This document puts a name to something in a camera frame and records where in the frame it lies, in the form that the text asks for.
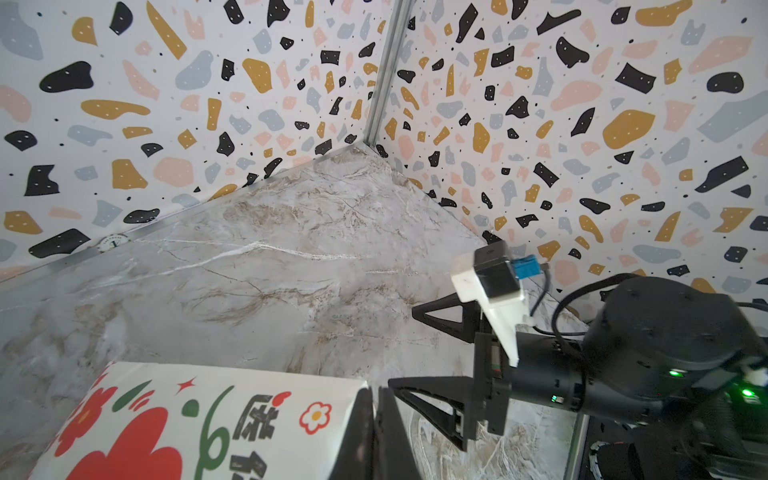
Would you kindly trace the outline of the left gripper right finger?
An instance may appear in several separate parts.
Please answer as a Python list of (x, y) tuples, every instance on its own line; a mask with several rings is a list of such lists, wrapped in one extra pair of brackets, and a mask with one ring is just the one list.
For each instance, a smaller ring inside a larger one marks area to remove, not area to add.
[(380, 388), (374, 426), (374, 478), (420, 480), (413, 451), (400, 415), (397, 399), (389, 388)]

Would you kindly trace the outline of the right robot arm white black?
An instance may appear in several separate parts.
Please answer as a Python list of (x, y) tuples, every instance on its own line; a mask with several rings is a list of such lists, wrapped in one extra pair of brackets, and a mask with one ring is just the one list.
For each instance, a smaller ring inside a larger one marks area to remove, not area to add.
[(606, 300), (582, 335), (520, 332), (503, 349), (476, 302), (462, 320), (414, 318), (470, 343), (468, 377), (393, 379), (395, 396), (454, 446), (480, 423), (500, 434), (511, 401), (585, 415), (576, 474), (590, 479), (763, 479), (767, 475), (767, 341), (729, 296), (657, 277), (597, 283)]

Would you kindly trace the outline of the white paper bag red flower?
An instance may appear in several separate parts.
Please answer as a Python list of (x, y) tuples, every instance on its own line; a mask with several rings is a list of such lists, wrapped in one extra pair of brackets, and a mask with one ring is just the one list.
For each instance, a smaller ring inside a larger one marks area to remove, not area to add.
[(110, 363), (34, 479), (325, 479), (363, 380)]

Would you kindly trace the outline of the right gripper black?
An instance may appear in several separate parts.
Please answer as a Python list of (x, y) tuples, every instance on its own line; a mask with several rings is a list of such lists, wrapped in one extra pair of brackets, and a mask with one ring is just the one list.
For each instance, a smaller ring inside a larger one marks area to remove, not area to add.
[(477, 422), (490, 434), (506, 428), (511, 383), (509, 361), (490, 322), (475, 301), (457, 293), (416, 305), (414, 320), (465, 343), (474, 342), (473, 379), (468, 376), (405, 377), (388, 381), (397, 399), (426, 419), (451, 444), (466, 452)]

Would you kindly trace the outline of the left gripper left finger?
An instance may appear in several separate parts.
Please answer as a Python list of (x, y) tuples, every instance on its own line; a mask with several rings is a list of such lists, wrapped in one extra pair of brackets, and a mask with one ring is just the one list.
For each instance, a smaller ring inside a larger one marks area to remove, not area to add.
[(355, 398), (329, 480), (373, 478), (374, 411), (369, 387)]

